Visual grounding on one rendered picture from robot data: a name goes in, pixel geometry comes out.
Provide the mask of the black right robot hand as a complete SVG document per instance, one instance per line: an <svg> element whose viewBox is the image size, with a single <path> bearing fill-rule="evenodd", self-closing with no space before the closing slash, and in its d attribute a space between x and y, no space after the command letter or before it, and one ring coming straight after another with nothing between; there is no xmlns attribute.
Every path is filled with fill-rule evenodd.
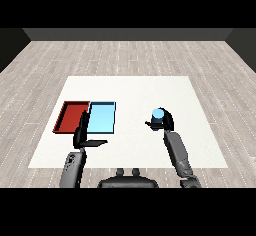
<svg viewBox="0 0 256 236"><path fill-rule="evenodd" d="M148 125L153 131L157 131L159 129L173 131L174 130L174 120L173 120L171 113L162 107L159 107L159 108L164 111L163 123L162 124L152 124L150 121L150 122L145 122L145 124Z"/></svg>

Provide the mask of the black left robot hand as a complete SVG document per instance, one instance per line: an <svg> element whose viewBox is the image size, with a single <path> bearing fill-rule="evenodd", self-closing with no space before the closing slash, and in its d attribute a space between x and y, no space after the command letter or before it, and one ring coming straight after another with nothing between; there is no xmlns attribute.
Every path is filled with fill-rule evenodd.
<svg viewBox="0 0 256 236"><path fill-rule="evenodd" d="M90 114L84 110L81 114L79 126L76 128L73 136L73 147L81 149L85 147L98 147L107 143L107 140L88 140L87 128L89 124Z"/></svg>

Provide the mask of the small blue can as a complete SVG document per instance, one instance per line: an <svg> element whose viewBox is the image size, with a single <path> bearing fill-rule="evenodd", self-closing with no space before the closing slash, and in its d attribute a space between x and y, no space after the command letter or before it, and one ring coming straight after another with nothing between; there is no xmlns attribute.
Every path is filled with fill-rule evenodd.
<svg viewBox="0 0 256 236"><path fill-rule="evenodd" d="M160 109L160 108L154 109L152 111L151 123L152 124L162 124L163 117L164 117L164 111L162 109Z"/></svg>

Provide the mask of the red shallow open box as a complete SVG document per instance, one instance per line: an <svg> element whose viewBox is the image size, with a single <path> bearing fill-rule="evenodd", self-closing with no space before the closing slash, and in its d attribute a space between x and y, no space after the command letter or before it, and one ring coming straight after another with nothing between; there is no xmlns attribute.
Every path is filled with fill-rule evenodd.
<svg viewBox="0 0 256 236"><path fill-rule="evenodd" d="M73 134L79 126L82 113L88 111L89 104L89 101L65 101L53 128L53 133Z"/></svg>

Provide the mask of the light blue shallow open box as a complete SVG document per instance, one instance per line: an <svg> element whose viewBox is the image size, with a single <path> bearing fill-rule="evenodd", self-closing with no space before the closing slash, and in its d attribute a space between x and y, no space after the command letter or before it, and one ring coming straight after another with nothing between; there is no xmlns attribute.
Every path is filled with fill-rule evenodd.
<svg viewBox="0 0 256 236"><path fill-rule="evenodd" d="M89 108L89 134L113 134L116 103L114 101L92 101Z"/></svg>

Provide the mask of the dark grey robot body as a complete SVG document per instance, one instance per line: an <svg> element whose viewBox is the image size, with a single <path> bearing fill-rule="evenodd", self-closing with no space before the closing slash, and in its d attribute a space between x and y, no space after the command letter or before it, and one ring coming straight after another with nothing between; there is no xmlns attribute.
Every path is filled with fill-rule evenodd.
<svg viewBox="0 0 256 236"><path fill-rule="evenodd" d="M138 168L132 169L131 176L125 176L124 169L118 168L116 175L101 180L98 188L158 188L158 184L153 179L142 177Z"/></svg>

